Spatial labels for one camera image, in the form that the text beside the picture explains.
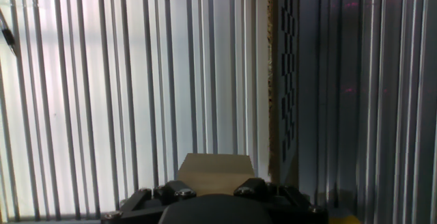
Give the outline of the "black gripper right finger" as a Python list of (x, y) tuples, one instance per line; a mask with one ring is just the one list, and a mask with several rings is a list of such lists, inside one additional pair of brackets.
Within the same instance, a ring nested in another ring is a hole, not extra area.
[(312, 204), (297, 188), (249, 178), (234, 197), (259, 204), (272, 223), (328, 224), (328, 210)]

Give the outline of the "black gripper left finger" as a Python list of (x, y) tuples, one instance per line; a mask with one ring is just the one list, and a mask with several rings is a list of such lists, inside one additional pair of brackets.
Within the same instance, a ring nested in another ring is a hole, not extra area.
[(119, 209), (103, 215), (102, 224), (149, 224), (158, 223), (163, 212), (171, 204), (197, 196), (188, 185), (172, 180), (156, 188), (140, 188)]

